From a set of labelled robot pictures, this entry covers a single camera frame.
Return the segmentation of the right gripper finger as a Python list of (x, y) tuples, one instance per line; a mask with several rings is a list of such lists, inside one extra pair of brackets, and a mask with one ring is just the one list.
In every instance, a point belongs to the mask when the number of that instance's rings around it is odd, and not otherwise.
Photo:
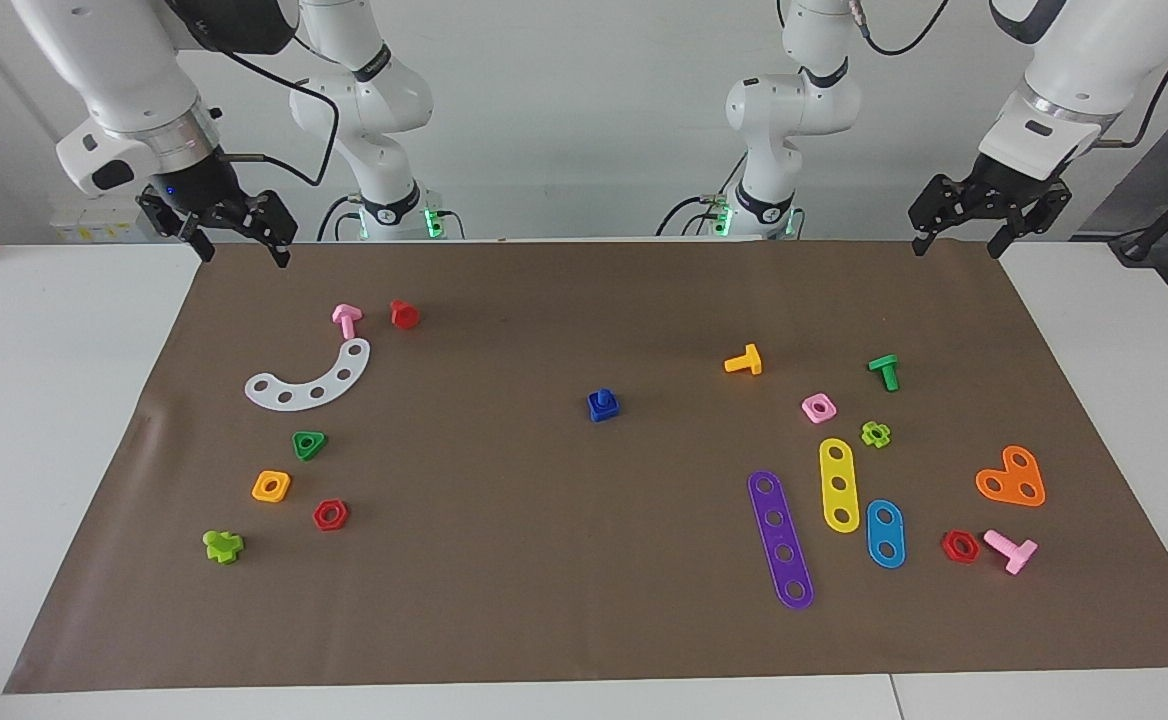
[(276, 191), (232, 202), (232, 231), (260, 243), (281, 269), (290, 264), (290, 245), (297, 233), (296, 219)]
[(150, 224), (160, 237), (185, 243), (185, 245), (190, 247), (192, 251), (195, 251), (203, 263), (209, 263), (214, 258), (213, 241), (206, 237), (196, 213), (181, 217), (164, 198), (159, 196), (154, 188), (144, 188), (135, 196), (135, 205), (140, 206), (145, 217), (150, 219)]

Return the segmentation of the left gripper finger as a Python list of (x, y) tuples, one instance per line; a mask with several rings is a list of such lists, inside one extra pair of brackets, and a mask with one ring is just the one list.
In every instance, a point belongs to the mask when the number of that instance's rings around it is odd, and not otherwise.
[(909, 223), (916, 231), (910, 242), (913, 252), (927, 254), (941, 231), (980, 219), (983, 205), (985, 184), (936, 174), (908, 209)]
[(1004, 202), (1004, 224), (987, 243), (990, 258), (1000, 259), (1015, 241), (1026, 237), (1027, 234), (1049, 231), (1070, 199), (1072, 191), (1068, 184), (1063, 179), (1056, 179), (1033, 202)]

